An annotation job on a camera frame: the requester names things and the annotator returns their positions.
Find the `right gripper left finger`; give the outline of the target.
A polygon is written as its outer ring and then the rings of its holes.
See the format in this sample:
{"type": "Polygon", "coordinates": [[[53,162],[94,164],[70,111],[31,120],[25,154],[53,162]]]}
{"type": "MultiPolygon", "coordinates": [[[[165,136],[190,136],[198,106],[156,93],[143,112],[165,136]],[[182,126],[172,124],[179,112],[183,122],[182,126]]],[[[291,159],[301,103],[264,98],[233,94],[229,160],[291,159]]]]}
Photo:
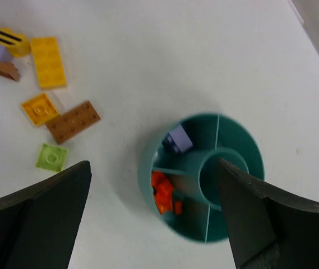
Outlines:
{"type": "Polygon", "coordinates": [[[0,268],[67,268],[91,183],[90,162],[0,198],[0,268]]]}

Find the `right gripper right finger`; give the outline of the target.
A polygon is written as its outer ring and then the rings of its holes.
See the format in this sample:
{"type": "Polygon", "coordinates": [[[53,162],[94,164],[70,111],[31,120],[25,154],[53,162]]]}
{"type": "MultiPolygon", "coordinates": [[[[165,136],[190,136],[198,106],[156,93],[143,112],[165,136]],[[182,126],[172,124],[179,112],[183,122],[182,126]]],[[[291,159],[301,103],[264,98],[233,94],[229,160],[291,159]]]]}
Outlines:
{"type": "Polygon", "coordinates": [[[217,162],[217,183],[236,268],[319,268],[319,202],[217,162]]]}

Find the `orange round lego piece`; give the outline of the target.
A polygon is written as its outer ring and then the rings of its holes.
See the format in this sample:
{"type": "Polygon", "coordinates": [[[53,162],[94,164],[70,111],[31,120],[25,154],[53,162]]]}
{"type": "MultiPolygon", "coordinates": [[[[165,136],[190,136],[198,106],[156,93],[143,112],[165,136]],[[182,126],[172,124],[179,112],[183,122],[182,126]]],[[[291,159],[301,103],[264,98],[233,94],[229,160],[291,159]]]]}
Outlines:
{"type": "Polygon", "coordinates": [[[154,201],[161,215],[173,209],[172,194],[174,187],[164,173],[153,171],[151,174],[151,186],[154,201]]]}

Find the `lavender 2x2 lego brick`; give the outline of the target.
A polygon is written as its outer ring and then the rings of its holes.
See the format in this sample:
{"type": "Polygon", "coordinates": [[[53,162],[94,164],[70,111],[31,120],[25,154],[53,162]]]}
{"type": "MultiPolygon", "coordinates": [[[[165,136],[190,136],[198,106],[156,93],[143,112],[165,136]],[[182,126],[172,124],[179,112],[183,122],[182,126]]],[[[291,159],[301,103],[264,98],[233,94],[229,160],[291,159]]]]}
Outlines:
{"type": "Polygon", "coordinates": [[[171,129],[162,141],[163,147],[174,154],[183,154],[193,147],[193,142],[182,125],[171,129]]]}

